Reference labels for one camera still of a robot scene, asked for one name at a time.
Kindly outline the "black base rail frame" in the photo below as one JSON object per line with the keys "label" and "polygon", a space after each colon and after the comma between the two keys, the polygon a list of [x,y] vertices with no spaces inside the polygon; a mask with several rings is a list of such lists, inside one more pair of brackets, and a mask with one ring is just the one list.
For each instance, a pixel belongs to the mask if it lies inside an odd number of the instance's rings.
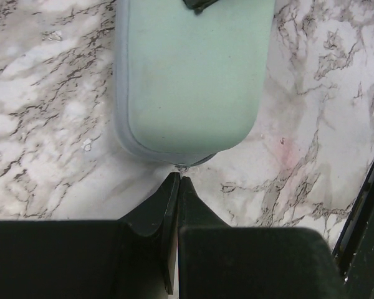
{"label": "black base rail frame", "polygon": [[332,252],[348,298],[374,298],[374,162]]}

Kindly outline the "mint green umbrella case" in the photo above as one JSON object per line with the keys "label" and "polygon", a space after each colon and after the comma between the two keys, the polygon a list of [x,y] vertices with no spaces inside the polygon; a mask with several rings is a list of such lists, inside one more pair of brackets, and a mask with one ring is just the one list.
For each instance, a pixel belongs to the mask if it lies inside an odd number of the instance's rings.
{"label": "mint green umbrella case", "polygon": [[124,149],[181,168],[251,131],[266,77],[274,1],[117,1],[114,125]]}

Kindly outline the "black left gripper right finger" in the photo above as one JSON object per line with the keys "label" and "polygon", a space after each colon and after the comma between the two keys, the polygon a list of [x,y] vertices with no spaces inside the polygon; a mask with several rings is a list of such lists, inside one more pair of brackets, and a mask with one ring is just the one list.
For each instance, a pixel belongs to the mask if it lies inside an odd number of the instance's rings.
{"label": "black left gripper right finger", "polygon": [[345,298],[329,247],[304,227],[231,227],[197,195],[178,193],[181,298]]}

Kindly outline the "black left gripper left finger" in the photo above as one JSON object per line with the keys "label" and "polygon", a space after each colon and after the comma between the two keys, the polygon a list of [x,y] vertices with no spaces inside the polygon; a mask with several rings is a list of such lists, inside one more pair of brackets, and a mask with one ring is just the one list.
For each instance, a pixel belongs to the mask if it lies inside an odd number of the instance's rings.
{"label": "black left gripper left finger", "polygon": [[0,221],[0,298],[167,298],[174,291],[171,173],[117,220]]}

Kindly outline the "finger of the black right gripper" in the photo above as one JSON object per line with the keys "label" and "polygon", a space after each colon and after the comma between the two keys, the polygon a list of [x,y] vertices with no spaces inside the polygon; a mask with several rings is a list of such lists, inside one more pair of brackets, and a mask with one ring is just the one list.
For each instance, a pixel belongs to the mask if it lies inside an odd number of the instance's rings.
{"label": "finger of the black right gripper", "polygon": [[218,0],[183,0],[183,2],[189,10],[194,11],[195,14],[201,14]]}

